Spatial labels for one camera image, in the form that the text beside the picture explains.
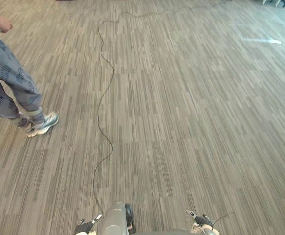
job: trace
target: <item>cable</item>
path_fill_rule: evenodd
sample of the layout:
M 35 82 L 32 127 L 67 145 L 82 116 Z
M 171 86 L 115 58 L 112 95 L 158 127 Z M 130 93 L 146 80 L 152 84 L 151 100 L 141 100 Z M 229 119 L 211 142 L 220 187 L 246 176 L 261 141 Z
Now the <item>cable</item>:
M 225 217 L 227 217 L 227 216 L 229 216 L 229 215 L 231 215 L 231 214 L 234 214 L 234 212 L 231 212 L 231 213 L 229 213 L 229 214 L 227 214 L 227 215 L 224 215 L 224 216 L 222 216 L 221 218 L 217 219 L 217 220 L 214 222 L 213 226 L 212 226 L 212 231 L 213 231 L 214 225 L 216 224 L 217 221 L 219 221 L 219 220 L 221 220 L 221 219 L 223 219 L 223 218 L 225 218 Z
M 106 24 L 106 23 L 113 23 L 113 24 L 119 23 L 120 17 L 121 17 L 122 15 L 125 15 L 125 14 L 130 15 L 130 16 L 135 17 L 135 18 L 138 19 L 138 18 L 143 18 L 143 17 L 146 17 L 146 16 L 150 16 L 150 15 L 157 15 L 157 16 L 159 16 L 159 15 L 162 15 L 162 14 L 168 13 L 168 12 L 172 12 L 173 14 L 176 14 L 176 13 L 178 13 L 178 12 L 179 12 L 180 10 L 182 10 L 182 9 L 189 9 L 190 11 L 192 11 L 192 10 L 195 9 L 195 8 L 212 9 L 212 8 L 215 8 L 215 7 L 218 6 L 218 5 L 222 5 L 222 4 L 224 4 L 224 3 L 228 2 L 228 1 L 232 1 L 232 0 L 222 0 L 222 2 L 218 2 L 218 3 L 216 3 L 216 4 L 212 5 L 212 6 L 193 6 L 193 7 L 183 6 L 183 7 L 179 8 L 179 9 L 176 10 L 176 11 L 170 10 L 170 9 L 166 9 L 166 10 L 164 10 L 164 11 L 162 11 L 162 12 L 149 12 L 149 13 L 146 13 L 146 14 L 143 14 L 143 15 L 138 15 L 138 16 L 137 16 L 137 15 L 134 15 L 134 14 L 132 14 L 132 13 L 130 13 L 130 12 L 122 12 L 121 14 L 118 15 L 117 20 L 115 20 L 115 21 L 110 21 L 110 20 L 103 21 L 103 22 L 98 26 L 97 33 L 99 34 L 100 39 L 101 39 L 100 55 L 101 55 L 101 57 L 104 59 L 104 61 L 107 62 L 107 63 L 110 65 L 110 67 L 112 68 L 112 75 L 111 75 L 110 82 L 109 82 L 108 86 L 106 87 L 105 91 L 103 92 L 103 94 L 102 94 L 102 96 L 101 96 L 101 98 L 100 98 L 100 101 L 99 101 L 99 104 L 98 104 L 98 109 L 97 109 L 97 119 L 98 119 L 98 120 L 97 120 L 97 121 L 98 121 L 98 124 L 97 124 L 97 125 L 98 125 L 98 128 L 99 128 L 101 134 L 107 139 L 107 141 L 109 142 L 109 144 L 110 144 L 110 146 L 111 146 L 111 151 L 109 152 L 109 154 L 108 154 L 105 158 L 103 158 L 103 159 L 97 164 L 97 166 L 96 166 L 96 168 L 95 168 L 95 170 L 94 170 L 93 180 L 92 180 L 92 193 L 93 193 L 93 195 L 94 195 L 94 197 L 95 197 L 95 200 L 96 200 L 96 202 L 97 202 L 97 204 L 98 204 L 98 206 L 99 206 L 99 209 L 100 209 L 100 211 L 101 211 L 101 214 L 104 214 L 104 212 L 103 212 L 103 209 L 102 209 L 102 207 L 101 207 L 101 204 L 99 203 L 98 197 L 97 197 L 97 195 L 95 194 L 95 190 L 94 190 L 94 188 L 95 188 L 95 187 L 94 187 L 94 186 L 95 186 L 95 176 L 96 176 L 98 167 L 101 165 L 101 163 L 102 163 L 103 161 L 109 159 L 110 156 L 112 155 L 112 153 L 113 153 L 113 151 L 114 151 L 114 146 L 113 146 L 111 140 L 110 140 L 110 139 L 107 137 L 107 135 L 103 132 L 102 127 L 100 126 L 100 122 L 99 122 L 99 121 L 100 121 L 99 109 L 100 109 L 100 106 L 101 106 L 103 97 L 105 96 L 105 94 L 106 94 L 107 91 L 109 90 L 109 88 L 110 88 L 110 86 L 111 86 L 111 83 L 112 83 L 112 81 L 114 80 L 115 68 L 114 68 L 114 66 L 112 65 L 112 63 L 111 63 L 109 60 L 107 60 L 107 59 L 102 55 L 102 49 L 103 49 L 103 46 L 104 46 L 105 43 L 104 43 L 102 34 L 100 33 L 100 27 L 101 27 L 102 25 Z

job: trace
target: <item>black wheel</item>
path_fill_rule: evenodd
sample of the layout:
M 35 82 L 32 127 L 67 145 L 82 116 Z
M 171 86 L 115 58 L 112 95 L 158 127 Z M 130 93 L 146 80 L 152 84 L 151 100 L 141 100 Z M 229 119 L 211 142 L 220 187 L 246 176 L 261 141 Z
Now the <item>black wheel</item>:
M 126 223 L 127 223 L 128 233 L 134 234 L 136 232 L 136 227 L 133 221 L 132 207 L 129 204 L 125 204 L 125 209 L 126 209 Z

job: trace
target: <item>sneaker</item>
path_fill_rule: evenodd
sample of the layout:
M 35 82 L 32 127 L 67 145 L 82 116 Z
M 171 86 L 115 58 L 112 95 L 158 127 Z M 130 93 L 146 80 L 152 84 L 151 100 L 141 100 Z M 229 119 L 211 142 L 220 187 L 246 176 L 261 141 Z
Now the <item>sneaker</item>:
M 44 123 L 36 124 L 32 126 L 32 129 L 27 132 L 28 137 L 34 137 L 36 135 L 42 135 L 46 133 L 50 127 L 57 124 L 59 121 L 59 115 L 55 112 L 51 112 L 44 117 Z

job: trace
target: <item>patterned pants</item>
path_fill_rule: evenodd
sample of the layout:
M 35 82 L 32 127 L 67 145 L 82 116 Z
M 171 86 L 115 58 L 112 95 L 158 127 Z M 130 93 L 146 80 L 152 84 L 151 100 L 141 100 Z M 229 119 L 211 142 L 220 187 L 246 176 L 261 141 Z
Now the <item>patterned pants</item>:
M 24 71 L 19 61 L 9 47 L 0 39 L 0 80 L 5 82 L 13 91 L 17 102 L 26 110 L 27 114 L 36 122 L 43 122 L 41 110 L 41 95 L 34 81 Z M 0 117 L 7 118 L 19 124 L 21 117 L 13 99 L 4 91 L 0 83 Z

